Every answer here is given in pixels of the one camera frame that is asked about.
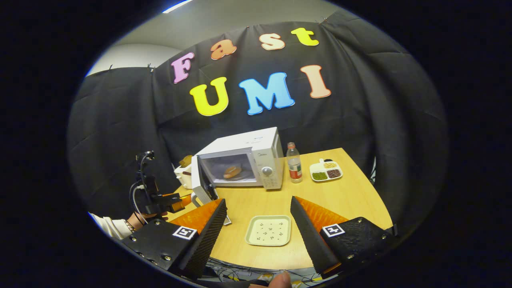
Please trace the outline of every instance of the pink letter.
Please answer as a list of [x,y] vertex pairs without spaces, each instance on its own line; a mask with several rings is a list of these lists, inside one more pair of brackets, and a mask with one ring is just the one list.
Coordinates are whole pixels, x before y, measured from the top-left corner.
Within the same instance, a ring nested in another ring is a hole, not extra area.
[[187,53],[185,56],[179,58],[178,60],[172,62],[170,65],[174,67],[174,84],[184,80],[188,77],[188,73],[185,73],[185,70],[190,70],[190,60],[194,57],[192,52]]
[[320,65],[308,65],[301,68],[301,71],[308,76],[311,85],[311,98],[322,98],[331,95],[331,90],[325,87],[324,80],[320,74]]

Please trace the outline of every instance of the bottle label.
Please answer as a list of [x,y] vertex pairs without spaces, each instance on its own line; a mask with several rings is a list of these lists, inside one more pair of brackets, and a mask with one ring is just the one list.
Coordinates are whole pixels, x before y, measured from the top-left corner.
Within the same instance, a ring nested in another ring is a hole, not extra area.
[[301,164],[296,165],[288,165],[288,168],[290,169],[290,177],[293,179],[299,179],[302,177],[302,169]]

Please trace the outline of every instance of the microwave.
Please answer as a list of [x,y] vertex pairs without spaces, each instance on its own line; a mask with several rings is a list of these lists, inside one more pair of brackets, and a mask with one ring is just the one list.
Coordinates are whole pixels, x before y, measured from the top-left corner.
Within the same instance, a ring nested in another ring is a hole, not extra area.
[[192,157],[191,183],[206,204],[218,198],[215,187],[279,189],[284,156],[277,127],[217,138]]

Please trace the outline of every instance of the orange letter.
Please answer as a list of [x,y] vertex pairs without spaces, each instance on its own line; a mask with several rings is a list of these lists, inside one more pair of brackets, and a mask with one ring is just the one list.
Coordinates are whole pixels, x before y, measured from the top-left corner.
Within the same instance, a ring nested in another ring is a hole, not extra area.
[[316,46],[319,43],[318,40],[312,40],[309,37],[309,35],[315,34],[313,31],[308,31],[302,27],[293,30],[291,33],[297,35],[298,40],[306,46]]
[[308,65],[301,68],[301,71],[308,76],[311,85],[311,98],[322,98],[331,95],[331,90],[325,87],[324,80],[320,74],[320,65]]
[[236,46],[233,46],[233,42],[229,39],[225,39],[215,43],[210,51],[213,51],[211,58],[213,60],[219,60],[225,55],[233,54],[237,50]]
[[261,47],[265,50],[277,50],[283,49],[285,43],[282,40],[279,40],[281,36],[272,33],[272,34],[263,34],[260,36],[260,41],[263,43]]

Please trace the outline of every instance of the white sleeve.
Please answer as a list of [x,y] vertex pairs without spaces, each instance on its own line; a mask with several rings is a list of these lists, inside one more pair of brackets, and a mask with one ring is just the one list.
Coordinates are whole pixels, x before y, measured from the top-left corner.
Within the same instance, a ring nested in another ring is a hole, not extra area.
[[89,215],[91,215],[91,217],[94,219],[96,224],[100,226],[103,232],[109,236],[122,240],[132,233],[123,219],[112,220],[110,217],[101,218],[92,213],[89,213]]

